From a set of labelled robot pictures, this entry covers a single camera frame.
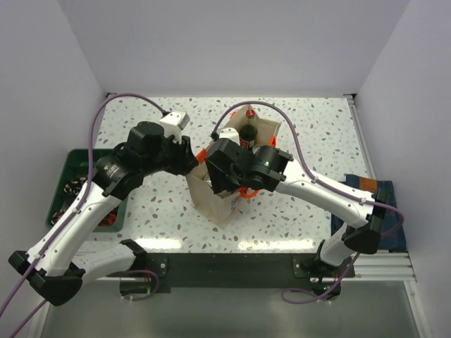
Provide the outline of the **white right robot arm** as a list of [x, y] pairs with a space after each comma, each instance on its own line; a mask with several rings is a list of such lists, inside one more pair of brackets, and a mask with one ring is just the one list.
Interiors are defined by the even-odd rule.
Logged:
[[292, 155], [272, 146], [246, 150], [220, 138], [207, 150], [205, 163], [214, 193], [239, 188], [278, 192], [322, 208], [343, 221], [342, 227], [322, 241], [310, 265], [331, 276], [352, 254], [375, 254], [383, 237], [385, 212], [393, 207], [386, 193], [371, 193], [312, 175]]

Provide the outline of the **silver blue energy can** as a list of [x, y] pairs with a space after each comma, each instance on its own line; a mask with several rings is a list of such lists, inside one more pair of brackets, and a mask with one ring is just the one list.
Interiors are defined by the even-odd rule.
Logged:
[[257, 144], [252, 148], [252, 153], [257, 155], [258, 152], [264, 147], [264, 145]]

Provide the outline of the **dark cola glass bottle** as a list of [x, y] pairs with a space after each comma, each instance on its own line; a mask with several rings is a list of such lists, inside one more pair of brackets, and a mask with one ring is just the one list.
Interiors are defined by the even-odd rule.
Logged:
[[255, 111], [249, 108], [245, 113], [245, 124], [239, 131], [240, 145], [246, 149], [252, 149], [256, 143], [258, 133], [256, 116]]

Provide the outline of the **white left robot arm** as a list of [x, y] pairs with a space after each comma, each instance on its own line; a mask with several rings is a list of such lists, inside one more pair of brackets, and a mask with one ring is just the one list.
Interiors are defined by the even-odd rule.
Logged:
[[125, 271], [141, 275], [147, 252], [124, 239], [106, 253], [75, 260], [75, 254], [105, 216], [158, 172], [186, 175], [198, 161], [181, 122], [140, 122], [126, 142], [99, 158], [71, 207], [48, 234], [28, 251], [15, 251], [8, 262], [46, 301], [60, 306], [82, 286], [99, 277]]

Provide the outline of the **beige canvas bag orange handles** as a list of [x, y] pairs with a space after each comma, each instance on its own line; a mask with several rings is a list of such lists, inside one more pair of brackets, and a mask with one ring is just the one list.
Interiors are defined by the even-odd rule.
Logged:
[[[245, 113], [249, 108], [252, 108], [257, 115], [258, 133], [255, 144], [275, 146], [281, 123], [259, 117], [255, 107], [250, 104], [235, 109], [221, 129], [232, 127], [239, 132], [245, 124]], [[186, 176], [186, 180], [194, 208], [205, 218], [224, 229], [239, 211], [242, 201], [255, 197], [258, 191], [252, 192], [239, 188], [231, 192], [214, 194], [205, 163], [209, 147], [206, 146], [197, 154], [199, 165]]]

